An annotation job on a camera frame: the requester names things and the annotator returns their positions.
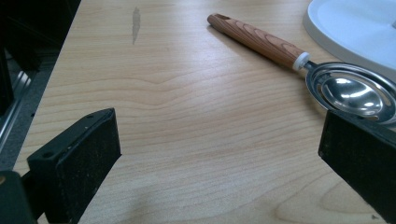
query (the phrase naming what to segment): white plastic lid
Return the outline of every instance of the white plastic lid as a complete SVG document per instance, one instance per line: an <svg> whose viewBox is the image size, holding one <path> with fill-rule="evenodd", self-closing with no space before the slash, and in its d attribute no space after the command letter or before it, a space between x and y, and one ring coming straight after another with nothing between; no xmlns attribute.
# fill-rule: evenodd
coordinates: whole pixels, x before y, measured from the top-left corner
<svg viewBox="0 0 396 224"><path fill-rule="evenodd" d="M313 0L304 26L335 57L396 82L395 0Z"/></svg>

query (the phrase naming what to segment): wood grain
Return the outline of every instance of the wood grain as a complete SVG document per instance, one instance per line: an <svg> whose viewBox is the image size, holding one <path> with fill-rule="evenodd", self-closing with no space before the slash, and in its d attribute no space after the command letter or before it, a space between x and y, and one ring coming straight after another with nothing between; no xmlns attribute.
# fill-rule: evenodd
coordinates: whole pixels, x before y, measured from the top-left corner
<svg viewBox="0 0 396 224"><path fill-rule="evenodd" d="M207 21L216 30L289 69L293 69L294 62L304 53L302 49L279 37L219 13L210 15Z"/></svg>
<svg viewBox="0 0 396 224"><path fill-rule="evenodd" d="M80 223L384 223L318 156L323 110L304 79L206 20L221 12L334 61L304 30L309 2L82 0L15 170L115 107L122 156Z"/></svg>

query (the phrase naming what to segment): hole in handle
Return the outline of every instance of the hole in handle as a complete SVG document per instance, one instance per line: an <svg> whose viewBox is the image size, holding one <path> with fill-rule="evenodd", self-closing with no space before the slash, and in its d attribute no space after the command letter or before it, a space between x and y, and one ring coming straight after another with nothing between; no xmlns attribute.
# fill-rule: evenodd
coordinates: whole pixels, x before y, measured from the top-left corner
<svg viewBox="0 0 396 224"><path fill-rule="evenodd" d="M230 20L230 19L231 19L230 17L226 17L226 16L223 16L223 15L221 15L221 14L213 14L213 16L214 16L214 17L217 17L217 18L219 18L219 19L221 19L221 20L224 20L224 21L227 21L227 20Z"/></svg>

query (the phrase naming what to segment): scoop handle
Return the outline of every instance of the scoop handle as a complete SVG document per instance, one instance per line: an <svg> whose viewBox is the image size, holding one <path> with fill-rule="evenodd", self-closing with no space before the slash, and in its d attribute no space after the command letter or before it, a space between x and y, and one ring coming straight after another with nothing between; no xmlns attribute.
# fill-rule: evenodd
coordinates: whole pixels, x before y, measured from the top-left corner
<svg viewBox="0 0 396 224"><path fill-rule="evenodd" d="M210 15L207 21L219 32L290 69L300 70L309 60L307 52L249 24L217 13Z"/></svg>

